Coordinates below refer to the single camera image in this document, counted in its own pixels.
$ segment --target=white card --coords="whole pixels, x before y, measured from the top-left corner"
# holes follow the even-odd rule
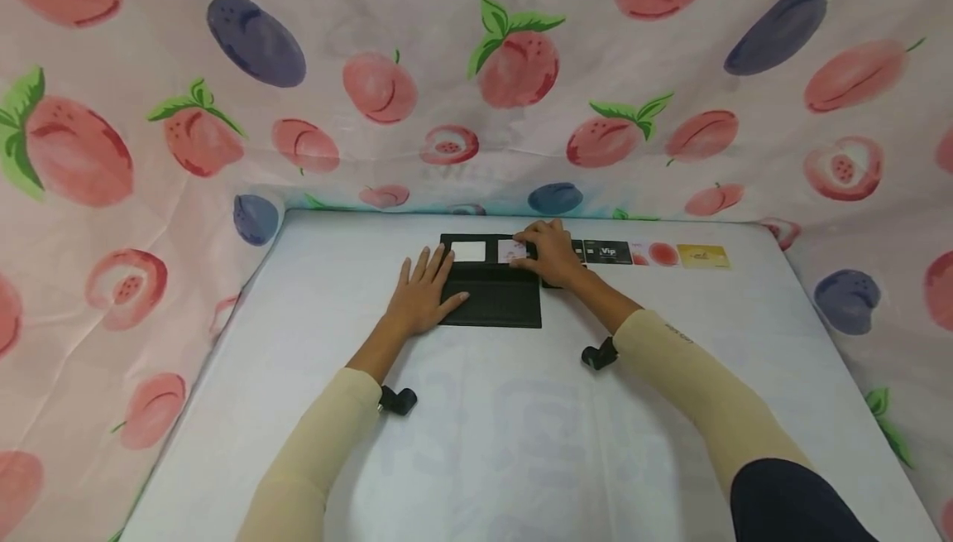
[[[514,259],[526,258],[526,245],[516,240],[500,240],[496,242],[496,261],[509,264]]]
[[[486,242],[451,242],[453,262],[485,262]]]

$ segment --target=white table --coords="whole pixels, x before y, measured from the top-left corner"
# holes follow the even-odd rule
[[[301,413],[370,333],[400,262],[441,233],[526,218],[293,212],[195,387],[123,542],[233,540]],[[729,271],[594,265],[714,353],[771,405],[880,540],[939,540],[769,231],[568,220],[574,237],[720,245]],[[733,540],[701,438],[620,367],[590,372],[606,331],[562,291],[543,329],[439,327],[393,372],[419,404],[355,450],[326,540]]]

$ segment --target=right hand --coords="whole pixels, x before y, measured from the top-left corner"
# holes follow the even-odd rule
[[[550,223],[533,222],[513,239],[532,242],[537,247],[538,259],[516,259],[510,262],[510,266],[532,271],[550,285],[567,287],[585,272],[572,249],[572,235],[563,229],[563,221],[558,218]]]

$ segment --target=vip card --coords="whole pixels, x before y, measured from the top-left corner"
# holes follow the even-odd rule
[[[583,249],[586,261],[597,265],[632,265],[628,242],[615,240],[585,240]]]

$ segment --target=arm sleeve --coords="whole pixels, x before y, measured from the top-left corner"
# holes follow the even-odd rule
[[[721,490],[754,460],[813,469],[751,387],[652,310],[637,310],[613,337],[619,358],[675,405],[701,433]]]
[[[301,417],[251,499],[237,542],[320,541],[334,479],[377,421],[381,387],[343,368]]]

